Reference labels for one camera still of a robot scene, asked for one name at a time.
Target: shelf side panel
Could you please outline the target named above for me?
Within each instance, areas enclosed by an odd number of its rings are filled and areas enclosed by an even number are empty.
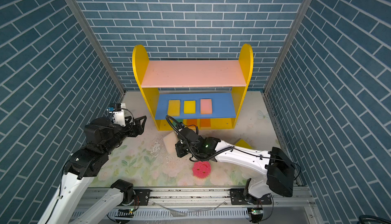
[[[246,96],[247,88],[251,80],[251,75],[253,74],[254,54],[251,45],[243,45],[241,53],[239,55],[239,64],[242,68],[244,79],[246,80],[246,86],[232,88],[232,99],[236,112],[236,117],[232,119],[233,127],[235,127],[236,121],[238,120],[244,97]]]
[[[159,131],[172,131],[173,130],[165,119],[164,120],[156,120],[156,123],[158,124]]]
[[[159,89],[158,88],[145,88],[141,87],[141,83],[144,79],[145,71],[147,70],[149,58],[147,51],[143,45],[137,45],[133,49],[132,66],[134,78],[137,81],[137,85],[140,88],[140,92],[143,95],[144,101],[147,104],[149,113],[154,120],[155,126],[159,128],[155,118],[156,110],[159,102]]]
[[[144,80],[145,72],[147,71],[149,64],[148,53],[144,46],[139,44],[133,49],[132,54],[132,66],[134,77],[137,81],[138,86],[141,88],[141,84]]]
[[[211,129],[233,129],[232,119],[234,118],[210,119]]]

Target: metal corner post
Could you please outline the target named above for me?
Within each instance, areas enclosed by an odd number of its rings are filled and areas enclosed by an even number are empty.
[[[90,41],[92,47],[94,48],[95,52],[99,56],[101,62],[103,63],[106,70],[109,72],[109,75],[113,79],[115,85],[120,90],[121,95],[125,94],[125,88],[122,85],[120,79],[118,78],[117,74],[115,73],[113,67],[110,64],[109,59],[107,58],[104,50],[102,49],[102,46],[100,46],[99,41],[97,40],[95,34],[93,33],[89,23],[87,22],[87,19],[85,18],[83,12],[80,9],[80,6],[77,4],[76,0],[65,0],[68,7],[72,11],[73,15],[75,16],[77,22],[81,26],[82,30],[84,31],[85,35],[87,36],[88,40]]]
[[[302,20],[304,19],[305,13],[308,10],[308,7],[310,6],[312,0],[303,0],[301,3],[299,10],[297,11],[295,20],[292,23],[292,26],[288,32],[288,35],[285,39],[284,45],[282,46],[282,49],[277,57],[276,64],[274,65],[271,74],[269,76],[269,79],[266,82],[266,86],[264,89],[264,94],[267,94],[271,88],[271,85],[273,84],[274,79],[276,78],[276,75],[278,73],[278,70],[280,69],[282,62],[285,59],[285,56],[288,53],[288,50],[292,44],[293,38],[296,36],[297,30],[300,27],[300,24]]]
[[[274,131],[276,132],[276,136],[277,136],[277,139],[280,143],[280,147],[282,149],[282,151],[290,158],[290,159],[293,159],[292,157],[292,154],[291,152],[289,151],[288,149],[288,144],[287,142],[285,141],[285,138],[284,138],[284,135],[282,133],[282,130],[281,130],[281,127],[280,127],[280,124],[278,123],[278,120],[276,118],[276,114],[274,113],[274,110],[273,110],[273,107],[271,105],[271,101],[270,101],[270,98],[267,94],[263,94],[262,95],[263,97],[263,100],[265,102],[265,106],[266,106],[266,109],[267,109],[267,112],[270,116],[270,121],[273,125],[273,128],[274,128]],[[300,185],[303,185],[303,181],[301,180],[300,176],[297,178],[297,182],[300,184]]]

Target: blue shelf board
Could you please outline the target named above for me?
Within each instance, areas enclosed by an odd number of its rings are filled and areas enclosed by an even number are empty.
[[[169,107],[169,100],[181,101],[181,114],[173,116],[176,119],[203,119],[203,118],[235,118],[235,107],[231,93],[207,93],[207,94],[160,94],[155,120],[165,120]],[[212,99],[212,114],[201,114],[201,99]],[[195,100],[195,114],[184,114],[183,103],[185,100]]]

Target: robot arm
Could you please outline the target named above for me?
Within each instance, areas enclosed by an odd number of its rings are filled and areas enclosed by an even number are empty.
[[[121,146],[126,137],[136,137],[144,132],[147,117],[125,117],[123,109],[124,104],[111,104],[108,109],[110,118],[97,118],[85,125],[87,144],[73,153],[65,164],[60,187],[39,224],[68,223],[83,193],[109,160],[109,154]],[[129,204],[133,198],[133,184],[119,179],[104,197],[73,223],[98,223],[115,206]]]
[[[179,141],[175,145],[178,157],[190,153],[190,160],[229,162],[260,173],[259,177],[247,181],[244,197],[248,202],[257,204],[259,198],[270,192],[292,196],[295,167],[281,149],[260,151],[237,147],[213,137],[203,138],[170,116],[166,116],[166,120],[178,134]]]

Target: yellow sponge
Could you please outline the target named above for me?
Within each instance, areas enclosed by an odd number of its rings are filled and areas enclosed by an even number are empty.
[[[181,113],[181,101],[180,100],[169,100],[169,109],[167,114],[169,116],[179,116]]]
[[[246,148],[246,149],[252,149],[252,147],[246,143],[243,139],[240,139],[239,142],[235,143],[235,146]]]
[[[183,105],[183,113],[185,114],[195,114],[195,100],[186,100]]]

